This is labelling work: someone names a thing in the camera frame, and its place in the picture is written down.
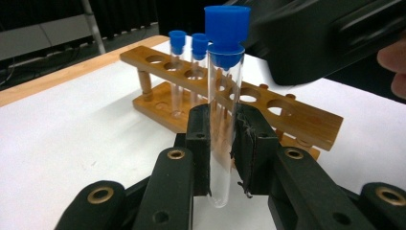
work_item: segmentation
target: white table surface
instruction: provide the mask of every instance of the white table surface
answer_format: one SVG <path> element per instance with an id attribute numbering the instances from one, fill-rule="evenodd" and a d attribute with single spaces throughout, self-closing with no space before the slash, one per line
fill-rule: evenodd
<path id="1" fill-rule="evenodd" d="M 155 49 L 168 53 L 169 45 Z M 324 79 L 280 87 L 254 57 L 246 57 L 243 77 L 344 117 L 318 160 L 337 184 L 356 193 L 368 182 L 406 190 L 405 104 Z M 85 186 L 113 180 L 127 188 L 149 176 L 175 134 L 132 107 L 140 93 L 135 67 L 118 61 L 0 107 L 0 229 L 53 229 Z M 233 172 L 225 208 L 194 199 L 193 229 L 275 228 L 267 196 L 248 199 L 237 181 Z"/>

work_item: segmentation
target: blue cap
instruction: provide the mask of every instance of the blue cap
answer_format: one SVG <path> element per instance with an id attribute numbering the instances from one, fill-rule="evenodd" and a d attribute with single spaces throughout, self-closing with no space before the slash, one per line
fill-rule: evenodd
<path id="1" fill-rule="evenodd" d="M 172 52 L 176 55 L 182 55 L 186 43 L 186 33 L 183 31 L 171 31 L 169 37 Z"/>
<path id="2" fill-rule="evenodd" d="M 205 9 L 206 36 L 213 43 L 208 47 L 217 54 L 243 53 L 239 44 L 247 39 L 251 9 L 242 6 L 211 6 Z M 216 57 L 216 65 L 230 68 L 240 57 Z"/>
<path id="3" fill-rule="evenodd" d="M 195 60 L 206 57 L 209 39 L 205 34 L 192 34 L 192 55 Z"/>

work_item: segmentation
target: human hand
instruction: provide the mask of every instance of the human hand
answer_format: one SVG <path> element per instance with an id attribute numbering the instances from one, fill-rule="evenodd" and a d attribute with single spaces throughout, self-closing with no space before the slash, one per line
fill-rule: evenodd
<path id="1" fill-rule="evenodd" d="M 382 67 L 395 72 L 392 92 L 406 99 L 406 33 L 398 42 L 380 50 L 377 60 Z"/>

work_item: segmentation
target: glass test tube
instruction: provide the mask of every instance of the glass test tube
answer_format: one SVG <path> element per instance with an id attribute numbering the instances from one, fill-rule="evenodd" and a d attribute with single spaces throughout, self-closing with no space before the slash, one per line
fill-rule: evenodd
<path id="1" fill-rule="evenodd" d="M 170 71 L 177 71 L 182 68 L 183 48 L 186 43 L 186 33 L 183 31 L 171 31 L 170 37 Z M 170 95 L 172 103 L 171 116 L 180 118 L 182 115 L 183 87 L 175 83 L 170 84 Z"/>
<path id="2" fill-rule="evenodd" d="M 192 34 L 192 75 L 191 80 L 200 80 L 203 72 L 200 69 L 207 67 L 207 46 L 209 40 L 205 34 Z M 191 108 L 202 104 L 203 97 L 191 91 Z"/>
<path id="3" fill-rule="evenodd" d="M 229 198 L 232 171 L 231 150 L 241 87 L 244 48 L 239 44 L 248 35 L 250 9 L 237 6 L 205 8 L 208 46 L 210 109 L 210 189 L 208 199 L 216 208 Z"/>
<path id="4" fill-rule="evenodd" d="M 219 56 L 235 58 L 237 64 L 228 69 L 216 66 L 213 59 Z M 227 204 L 230 190 L 231 148 L 235 137 L 234 123 L 241 87 L 242 62 L 243 51 L 228 55 L 209 52 L 211 159 L 208 198 L 217 208 Z"/>

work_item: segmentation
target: test tube rack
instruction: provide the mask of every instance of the test tube rack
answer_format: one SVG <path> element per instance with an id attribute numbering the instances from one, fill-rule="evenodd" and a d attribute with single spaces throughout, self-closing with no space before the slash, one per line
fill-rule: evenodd
<path id="1" fill-rule="evenodd" d="M 120 55 L 122 61 L 137 67 L 142 95 L 133 100 L 135 109 L 169 128 L 175 133 L 186 132 L 190 104 L 190 92 L 207 97 L 208 70 L 192 70 L 192 64 L 181 60 L 180 64 L 170 62 L 170 55 L 139 46 Z M 166 80 L 152 87 L 150 74 Z M 184 87 L 183 107 L 180 117 L 171 116 L 170 83 Z M 223 90 L 227 100 L 230 95 Z M 307 150 L 315 159 L 320 151 L 330 150 L 337 137 L 343 118 L 311 105 L 295 100 L 293 95 L 280 95 L 266 87 L 243 82 L 240 96 L 249 96 L 254 102 L 240 101 L 256 107 L 273 127 L 283 146 L 294 146 Z M 276 114 L 271 108 L 279 108 Z"/>

